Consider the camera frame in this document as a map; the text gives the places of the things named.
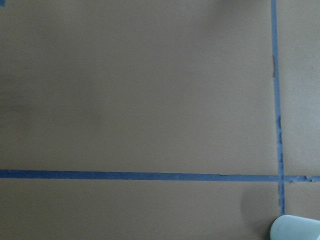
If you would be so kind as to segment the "pale blue cup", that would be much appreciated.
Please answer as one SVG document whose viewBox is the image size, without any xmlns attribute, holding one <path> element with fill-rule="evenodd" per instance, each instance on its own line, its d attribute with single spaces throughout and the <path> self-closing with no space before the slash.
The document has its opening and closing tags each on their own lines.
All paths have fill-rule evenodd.
<svg viewBox="0 0 320 240">
<path fill-rule="evenodd" d="M 270 239 L 319 240 L 320 221 L 294 215 L 282 215 L 271 225 Z"/>
</svg>

